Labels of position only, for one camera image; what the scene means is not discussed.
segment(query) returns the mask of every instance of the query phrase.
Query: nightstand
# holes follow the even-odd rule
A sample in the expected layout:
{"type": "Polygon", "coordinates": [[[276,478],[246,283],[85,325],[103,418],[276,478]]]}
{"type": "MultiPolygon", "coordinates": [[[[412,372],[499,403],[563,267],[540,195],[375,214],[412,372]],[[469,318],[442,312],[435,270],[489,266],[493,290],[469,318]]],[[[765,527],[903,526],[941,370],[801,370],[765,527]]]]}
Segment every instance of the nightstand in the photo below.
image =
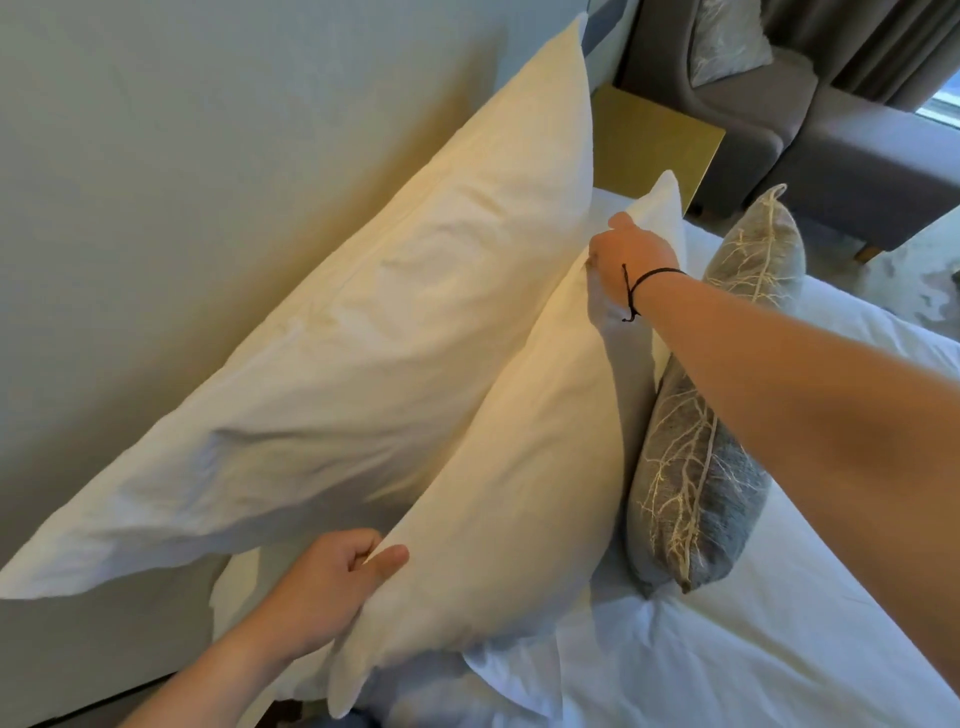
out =
{"type": "Polygon", "coordinates": [[[672,169],[686,212],[724,130],[611,85],[591,105],[593,186],[638,198],[672,169]]]}

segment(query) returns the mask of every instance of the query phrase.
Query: curtain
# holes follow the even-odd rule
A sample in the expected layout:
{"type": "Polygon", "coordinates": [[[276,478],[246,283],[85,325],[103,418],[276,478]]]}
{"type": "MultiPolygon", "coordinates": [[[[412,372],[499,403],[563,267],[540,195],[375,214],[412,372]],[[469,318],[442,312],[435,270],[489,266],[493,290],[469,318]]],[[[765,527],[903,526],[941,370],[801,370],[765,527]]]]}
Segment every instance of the curtain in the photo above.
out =
{"type": "Polygon", "coordinates": [[[960,69],[960,0],[764,0],[770,40],[817,75],[914,111],[960,69]]]}

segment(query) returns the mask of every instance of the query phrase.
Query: forearm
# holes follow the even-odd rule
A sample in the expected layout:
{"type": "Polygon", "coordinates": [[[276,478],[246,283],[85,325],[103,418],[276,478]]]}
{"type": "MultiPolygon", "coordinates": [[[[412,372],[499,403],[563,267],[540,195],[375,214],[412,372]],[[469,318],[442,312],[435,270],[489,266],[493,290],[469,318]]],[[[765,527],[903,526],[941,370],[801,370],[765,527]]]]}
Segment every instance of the forearm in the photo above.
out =
{"type": "Polygon", "coordinates": [[[175,675],[123,728],[233,728],[286,665],[241,624],[175,675]]]}
{"type": "Polygon", "coordinates": [[[724,423],[957,689],[960,391],[679,275],[635,305],[724,423]]]}

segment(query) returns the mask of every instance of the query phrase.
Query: white bed sheet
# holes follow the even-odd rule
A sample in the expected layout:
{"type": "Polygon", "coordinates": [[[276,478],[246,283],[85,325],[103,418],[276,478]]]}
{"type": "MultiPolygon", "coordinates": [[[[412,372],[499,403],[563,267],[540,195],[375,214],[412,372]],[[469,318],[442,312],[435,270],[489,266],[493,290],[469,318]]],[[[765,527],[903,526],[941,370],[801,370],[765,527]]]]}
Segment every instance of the white bed sheet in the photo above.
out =
{"type": "MultiPolygon", "coordinates": [[[[597,190],[594,227],[629,202],[597,190]]],[[[700,275],[719,238],[687,233],[700,275]]],[[[801,315],[960,376],[953,342],[818,280],[801,315]]],[[[644,600],[614,541],[556,629],[467,662],[423,655],[382,672],[363,704],[387,728],[960,725],[960,700],[777,486],[727,579],[644,600]]]]}

